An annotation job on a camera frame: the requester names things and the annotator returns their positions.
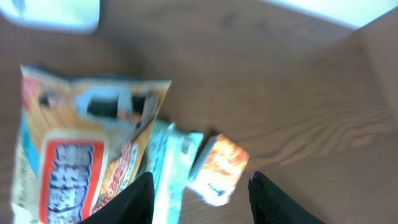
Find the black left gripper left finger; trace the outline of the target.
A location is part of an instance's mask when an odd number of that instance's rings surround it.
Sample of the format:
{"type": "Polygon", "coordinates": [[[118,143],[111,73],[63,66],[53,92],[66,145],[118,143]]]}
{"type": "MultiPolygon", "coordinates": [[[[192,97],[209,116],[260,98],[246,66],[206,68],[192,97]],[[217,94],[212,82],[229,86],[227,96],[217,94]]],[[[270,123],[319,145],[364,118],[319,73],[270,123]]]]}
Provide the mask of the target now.
{"type": "Polygon", "coordinates": [[[154,197],[153,175],[145,172],[80,224],[151,224],[154,197]]]}

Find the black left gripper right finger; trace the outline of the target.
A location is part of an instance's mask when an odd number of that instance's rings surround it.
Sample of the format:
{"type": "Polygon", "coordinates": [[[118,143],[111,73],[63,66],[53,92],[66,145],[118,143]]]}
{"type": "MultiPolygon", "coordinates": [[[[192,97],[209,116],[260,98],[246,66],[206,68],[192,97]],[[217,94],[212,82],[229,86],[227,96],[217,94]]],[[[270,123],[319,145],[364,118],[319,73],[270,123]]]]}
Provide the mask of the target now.
{"type": "Polygon", "coordinates": [[[248,182],[254,224],[324,224],[303,208],[262,172],[256,171],[248,182]]]}

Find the green snack packet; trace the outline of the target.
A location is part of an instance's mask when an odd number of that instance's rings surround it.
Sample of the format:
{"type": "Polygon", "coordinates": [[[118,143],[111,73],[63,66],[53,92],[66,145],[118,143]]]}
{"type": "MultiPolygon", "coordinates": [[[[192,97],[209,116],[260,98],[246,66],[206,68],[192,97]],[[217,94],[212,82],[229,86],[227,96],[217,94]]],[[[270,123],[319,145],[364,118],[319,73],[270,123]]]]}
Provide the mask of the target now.
{"type": "Polygon", "coordinates": [[[203,138],[203,133],[183,132],[175,123],[155,120],[139,171],[153,175],[153,224],[179,222],[183,191],[203,138]]]}

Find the orange red snack packet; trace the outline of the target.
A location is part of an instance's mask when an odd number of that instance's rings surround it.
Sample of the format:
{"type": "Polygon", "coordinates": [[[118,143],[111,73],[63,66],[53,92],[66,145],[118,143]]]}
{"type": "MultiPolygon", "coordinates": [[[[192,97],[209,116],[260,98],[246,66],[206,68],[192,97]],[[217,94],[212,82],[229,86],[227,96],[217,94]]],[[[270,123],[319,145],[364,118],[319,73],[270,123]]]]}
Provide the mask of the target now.
{"type": "Polygon", "coordinates": [[[229,202],[249,154],[224,134],[209,138],[195,161],[188,187],[207,204],[218,207],[229,202]]]}

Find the large orange white snack bag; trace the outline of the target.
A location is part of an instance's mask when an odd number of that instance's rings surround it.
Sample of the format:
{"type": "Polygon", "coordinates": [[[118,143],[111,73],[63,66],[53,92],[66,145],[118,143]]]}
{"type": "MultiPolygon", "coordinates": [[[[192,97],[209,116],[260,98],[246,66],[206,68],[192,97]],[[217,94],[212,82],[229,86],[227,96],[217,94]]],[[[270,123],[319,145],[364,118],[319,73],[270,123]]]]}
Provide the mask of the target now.
{"type": "Polygon", "coordinates": [[[13,221],[80,223],[135,181],[171,82],[21,73],[13,221]]]}

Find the white barcode scanner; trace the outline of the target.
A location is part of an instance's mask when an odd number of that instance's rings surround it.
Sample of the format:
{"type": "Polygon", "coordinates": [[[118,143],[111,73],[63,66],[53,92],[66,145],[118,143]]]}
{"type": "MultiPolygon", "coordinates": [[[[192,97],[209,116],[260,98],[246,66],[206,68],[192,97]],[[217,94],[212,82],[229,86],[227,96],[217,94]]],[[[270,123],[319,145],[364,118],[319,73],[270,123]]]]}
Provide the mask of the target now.
{"type": "Polygon", "coordinates": [[[1,0],[1,15],[14,25],[75,34],[95,31],[100,9],[100,0],[1,0]]]}

